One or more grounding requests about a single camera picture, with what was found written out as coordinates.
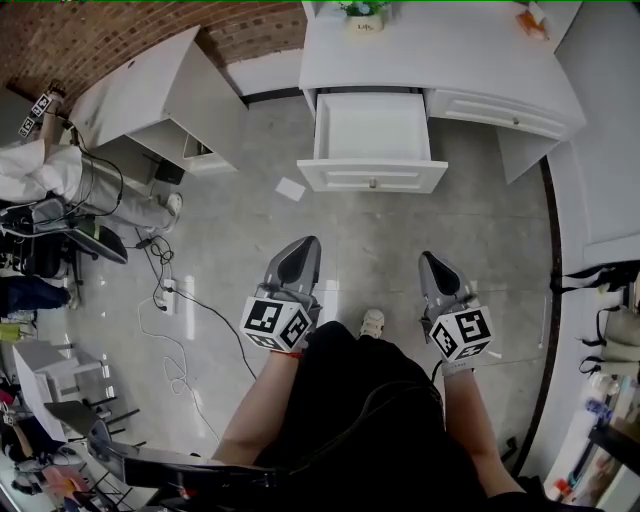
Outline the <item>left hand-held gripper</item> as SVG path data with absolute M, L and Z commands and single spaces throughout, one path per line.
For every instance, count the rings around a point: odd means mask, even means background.
M 319 280 L 321 255 L 319 239 L 306 236 L 269 262 L 266 283 L 247 298 L 241 318 L 241 333 L 255 346 L 272 352 L 306 349 L 322 310 L 311 295 Z

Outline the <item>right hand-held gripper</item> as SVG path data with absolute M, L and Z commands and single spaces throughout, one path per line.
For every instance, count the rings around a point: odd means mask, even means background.
M 445 362 L 480 355 L 494 338 L 494 326 L 489 308 L 480 304 L 470 281 L 448 260 L 430 251 L 420 254 L 418 271 L 427 301 L 454 297 L 425 308 L 421 324 L 426 340 L 435 344 Z

